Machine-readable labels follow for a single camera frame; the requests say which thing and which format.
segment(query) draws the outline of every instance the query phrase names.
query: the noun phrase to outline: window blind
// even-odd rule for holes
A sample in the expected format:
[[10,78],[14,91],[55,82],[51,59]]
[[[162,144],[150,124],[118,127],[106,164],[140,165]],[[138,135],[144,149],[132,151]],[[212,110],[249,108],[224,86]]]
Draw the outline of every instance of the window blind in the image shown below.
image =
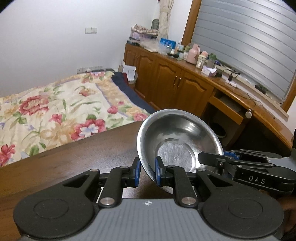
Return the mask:
[[192,42],[284,98],[296,69],[296,14],[281,0],[202,0]]

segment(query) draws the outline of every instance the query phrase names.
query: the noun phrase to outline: blue box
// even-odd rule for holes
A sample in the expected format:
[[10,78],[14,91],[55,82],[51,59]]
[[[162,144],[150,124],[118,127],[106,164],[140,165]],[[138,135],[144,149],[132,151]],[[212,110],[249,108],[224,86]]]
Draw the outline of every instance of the blue box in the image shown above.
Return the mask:
[[170,46],[172,49],[175,49],[176,48],[176,44],[177,42],[176,41],[172,41],[172,40],[168,40],[168,39],[165,39],[165,38],[162,38],[160,40],[160,43],[165,45],[165,46]]

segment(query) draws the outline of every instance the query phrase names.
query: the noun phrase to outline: metal bowl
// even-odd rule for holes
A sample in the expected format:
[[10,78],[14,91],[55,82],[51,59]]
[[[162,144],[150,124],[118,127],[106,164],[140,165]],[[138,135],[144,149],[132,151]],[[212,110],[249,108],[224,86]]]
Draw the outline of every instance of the metal bowl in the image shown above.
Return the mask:
[[[195,172],[206,168],[197,159],[200,152],[223,155],[218,137],[204,121],[174,109],[157,111],[143,122],[137,137],[137,150],[144,170],[154,182],[157,156],[162,158],[164,165]],[[164,189],[173,193],[170,187]]]

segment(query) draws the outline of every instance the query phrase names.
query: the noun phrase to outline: bed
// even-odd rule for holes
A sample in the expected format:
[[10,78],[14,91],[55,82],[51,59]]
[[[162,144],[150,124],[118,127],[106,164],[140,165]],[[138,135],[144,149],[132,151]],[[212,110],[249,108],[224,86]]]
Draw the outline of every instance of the bed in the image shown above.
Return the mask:
[[0,167],[153,112],[119,72],[78,74],[2,97]]

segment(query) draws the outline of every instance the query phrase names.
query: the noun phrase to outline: wall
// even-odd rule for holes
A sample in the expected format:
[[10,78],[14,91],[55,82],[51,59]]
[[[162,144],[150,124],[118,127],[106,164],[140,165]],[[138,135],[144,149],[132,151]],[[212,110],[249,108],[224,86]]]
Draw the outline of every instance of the wall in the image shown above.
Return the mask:
[[289,119],[287,121],[286,127],[294,134],[296,129],[296,98],[294,99],[292,105],[288,110]]
[[[192,0],[175,0],[171,16],[168,37],[179,42],[183,38]],[[160,3],[155,8],[154,18],[159,18]]]
[[[151,27],[157,0],[15,0],[0,13],[0,96],[118,68],[131,26]],[[85,34],[97,27],[97,34]]]

